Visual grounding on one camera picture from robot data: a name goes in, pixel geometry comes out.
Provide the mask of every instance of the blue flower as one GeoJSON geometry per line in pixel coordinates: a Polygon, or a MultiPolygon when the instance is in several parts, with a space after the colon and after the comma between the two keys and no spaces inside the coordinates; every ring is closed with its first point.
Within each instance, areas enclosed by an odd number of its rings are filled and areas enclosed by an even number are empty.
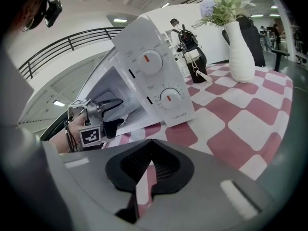
{"type": "Polygon", "coordinates": [[[213,8],[215,6],[214,0],[204,0],[200,3],[200,14],[202,18],[211,17],[213,8]]]}

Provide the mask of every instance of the red and white tablecloth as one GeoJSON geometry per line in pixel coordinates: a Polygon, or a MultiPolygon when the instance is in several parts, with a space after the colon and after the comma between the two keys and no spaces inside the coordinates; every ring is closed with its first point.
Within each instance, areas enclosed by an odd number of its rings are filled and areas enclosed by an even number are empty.
{"type": "MultiPolygon", "coordinates": [[[[213,154],[257,179],[282,141],[291,110],[293,83],[286,75],[261,67],[256,67],[250,83],[236,82],[228,64],[209,67],[207,73],[213,83],[194,84],[191,78],[184,78],[196,111],[195,119],[171,128],[164,123],[154,124],[117,136],[108,147],[150,138],[165,140],[213,154]]],[[[156,183],[149,172],[143,178],[149,185],[156,183]]]]}

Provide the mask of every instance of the microwave control panel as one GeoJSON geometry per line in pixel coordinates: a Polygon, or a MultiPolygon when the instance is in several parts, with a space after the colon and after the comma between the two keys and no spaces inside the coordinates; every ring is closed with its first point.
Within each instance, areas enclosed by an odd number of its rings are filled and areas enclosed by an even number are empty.
{"type": "Polygon", "coordinates": [[[138,18],[113,40],[127,74],[144,90],[168,127],[194,118],[194,108],[180,69],[150,19],[138,18]]]}

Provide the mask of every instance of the black slot mark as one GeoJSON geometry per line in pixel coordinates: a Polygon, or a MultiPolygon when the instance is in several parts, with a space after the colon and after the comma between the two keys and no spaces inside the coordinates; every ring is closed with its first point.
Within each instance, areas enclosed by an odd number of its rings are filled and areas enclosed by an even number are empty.
{"type": "Polygon", "coordinates": [[[133,78],[136,78],[130,69],[128,71],[130,72],[131,76],[133,76],[133,78]]]}
{"type": "Polygon", "coordinates": [[[149,97],[146,97],[146,98],[149,100],[150,104],[153,104],[152,101],[151,101],[151,99],[149,99],[149,97]]]}

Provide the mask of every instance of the flower arrangement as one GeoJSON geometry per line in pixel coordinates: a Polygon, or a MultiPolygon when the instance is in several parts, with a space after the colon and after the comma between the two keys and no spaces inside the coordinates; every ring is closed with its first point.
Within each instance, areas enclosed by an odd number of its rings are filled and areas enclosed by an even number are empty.
{"type": "Polygon", "coordinates": [[[244,9],[247,4],[255,6],[246,0],[204,0],[200,3],[202,19],[193,25],[193,28],[196,29],[207,23],[223,26],[235,22],[237,18],[243,15],[247,16],[244,9]]]}

